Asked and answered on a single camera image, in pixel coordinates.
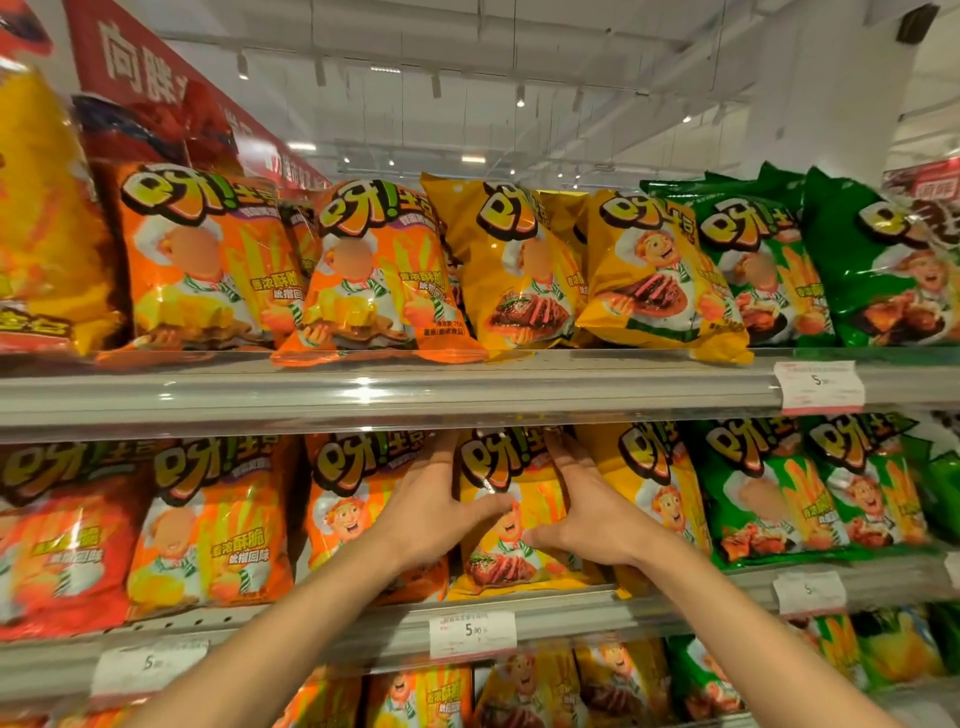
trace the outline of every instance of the cartoon chef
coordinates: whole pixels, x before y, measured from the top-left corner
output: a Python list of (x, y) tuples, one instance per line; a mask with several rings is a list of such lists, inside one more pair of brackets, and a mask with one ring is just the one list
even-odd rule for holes
[(867, 463), (863, 474), (836, 468), (827, 479), (827, 486), (834, 497), (863, 512), (863, 518), (854, 518), (847, 523), (851, 541), (867, 547), (889, 546), (903, 541), (903, 534), (887, 508), (873, 463)]

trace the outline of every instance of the hand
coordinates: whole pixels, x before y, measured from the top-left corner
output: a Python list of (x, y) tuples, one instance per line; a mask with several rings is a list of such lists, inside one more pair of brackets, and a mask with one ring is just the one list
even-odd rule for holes
[(453, 499), (457, 434), (445, 430), (429, 438), (368, 532), (385, 541), (397, 573), (437, 561), (474, 526), (510, 510), (514, 502), (505, 493), (473, 503)]
[(570, 494), (570, 512), (557, 523), (526, 532), (533, 548), (572, 551), (597, 564), (633, 564), (638, 545), (663, 536), (674, 538), (603, 479), (587, 451), (576, 440), (547, 431), (553, 464)]

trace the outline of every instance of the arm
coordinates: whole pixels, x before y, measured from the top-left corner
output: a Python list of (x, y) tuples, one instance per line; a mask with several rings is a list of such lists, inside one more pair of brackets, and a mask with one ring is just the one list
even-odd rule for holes
[(125, 728), (268, 728), (321, 652), (402, 571), (446, 554), (509, 496), (453, 499), (456, 433), (431, 438), (373, 527), (149, 700)]
[[(684, 616), (761, 725), (900, 728), (696, 548), (611, 488), (575, 441), (568, 439), (565, 447), (548, 434), (547, 445), (570, 493), (570, 512), (528, 533), (530, 546), (642, 570)], [(804, 689), (784, 690), (787, 685)]]

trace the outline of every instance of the green chip bag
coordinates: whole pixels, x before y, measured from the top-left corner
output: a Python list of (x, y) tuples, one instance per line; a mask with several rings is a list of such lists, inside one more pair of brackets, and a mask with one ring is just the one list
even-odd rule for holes
[(820, 276), (790, 209), (759, 181), (651, 183), (696, 213), (700, 244), (723, 274), (756, 346), (831, 346)]
[(730, 564), (779, 561), (850, 541), (790, 417), (693, 423), (684, 441)]
[(947, 674), (923, 605), (851, 616), (870, 690)]
[(668, 638), (667, 653), (674, 698), (691, 720), (746, 710), (740, 693), (699, 639), (693, 635)]
[(870, 187), (811, 169), (804, 240), (849, 347), (955, 344), (949, 254), (917, 215)]
[(867, 548), (928, 541), (896, 416), (804, 418), (807, 451), (833, 494), (851, 542)]

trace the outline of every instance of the price tag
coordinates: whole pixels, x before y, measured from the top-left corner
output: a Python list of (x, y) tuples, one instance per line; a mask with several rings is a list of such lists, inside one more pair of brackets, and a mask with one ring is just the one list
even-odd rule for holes
[(516, 649), (513, 612), (474, 612), (430, 620), (430, 659)]
[(784, 415), (862, 412), (867, 395), (852, 361), (778, 361)]
[(90, 694), (133, 695), (157, 692), (206, 655), (210, 640), (162, 642), (105, 651), (93, 673)]
[(827, 615), (847, 608), (847, 589), (836, 571), (784, 573), (774, 579), (782, 615)]

